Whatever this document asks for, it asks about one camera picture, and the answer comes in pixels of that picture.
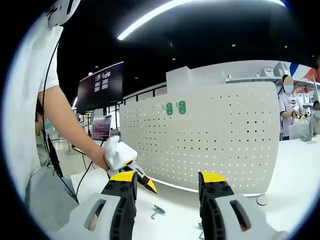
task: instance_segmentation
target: monitor screen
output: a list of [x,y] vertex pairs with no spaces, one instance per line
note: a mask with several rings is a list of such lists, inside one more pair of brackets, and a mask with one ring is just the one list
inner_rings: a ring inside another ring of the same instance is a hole
[[76,112],[110,106],[123,99],[123,62],[108,66],[79,82]]
[[106,141],[110,136],[111,116],[102,116],[93,119],[91,138]]

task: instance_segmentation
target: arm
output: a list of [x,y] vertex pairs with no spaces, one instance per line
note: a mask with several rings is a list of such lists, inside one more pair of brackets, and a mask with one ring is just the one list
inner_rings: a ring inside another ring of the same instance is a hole
[[313,121],[313,117],[310,119],[309,122],[309,138],[311,139],[314,136],[314,121]]
[[284,119],[290,118],[292,117],[292,111],[283,111],[280,113],[281,117],[283,117]]
[[[38,98],[42,104],[43,91],[39,92]],[[45,90],[44,112],[52,125],[64,138],[85,152],[99,167],[106,171],[109,169],[104,160],[105,150],[94,143],[80,127],[65,94],[58,85]]]

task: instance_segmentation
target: ceiling light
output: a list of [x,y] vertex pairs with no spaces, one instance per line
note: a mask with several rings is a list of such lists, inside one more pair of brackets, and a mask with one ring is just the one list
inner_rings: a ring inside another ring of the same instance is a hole
[[[154,17],[156,17],[159,14],[162,14],[163,12],[173,9],[174,7],[177,7],[179,5],[182,4],[186,4],[186,3],[192,3],[192,2],[204,2],[204,1],[216,1],[216,0],[172,0],[169,1],[157,8],[155,8],[154,10],[148,12],[146,15],[144,15],[143,17],[139,18],[137,21],[135,21],[134,23],[132,23],[126,30],[124,30],[118,37],[117,39],[122,41],[123,39],[125,39],[129,34],[131,34],[134,30],[136,30],[137,28],[139,28],[141,25],[145,24],[146,22],[148,22],[149,20],[153,19]],[[281,1],[281,0],[261,0],[261,1],[270,1],[276,4],[279,4],[283,7],[285,7],[286,5]]]
[[76,107],[77,101],[78,101],[78,97],[76,97],[75,100],[74,100],[74,102],[73,102],[73,105],[72,105],[72,108],[73,108],[73,109]]

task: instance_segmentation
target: white counter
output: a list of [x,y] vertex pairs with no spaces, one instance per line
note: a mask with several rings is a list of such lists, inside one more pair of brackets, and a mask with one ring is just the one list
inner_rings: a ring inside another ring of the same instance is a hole
[[[278,231],[292,232],[309,210],[320,185],[320,136],[309,142],[300,139],[281,141],[277,161],[268,191],[269,204],[261,206],[267,222]],[[71,176],[74,189],[84,173]],[[95,192],[101,192],[108,182],[101,169],[91,170],[84,177],[78,193],[82,203]],[[200,202],[198,194],[155,182],[158,194],[139,186],[133,240],[198,239]],[[256,197],[249,197],[256,204]],[[166,215],[150,216],[157,205]]]

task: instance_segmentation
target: display stand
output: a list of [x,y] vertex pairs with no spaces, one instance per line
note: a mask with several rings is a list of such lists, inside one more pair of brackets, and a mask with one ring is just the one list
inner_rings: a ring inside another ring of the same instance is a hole
[[198,189],[198,172],[222,174],[238,194],[262,194],[279,146],[272,82],[221,84],[130,102],[120,108],[123,141],[153,179]]

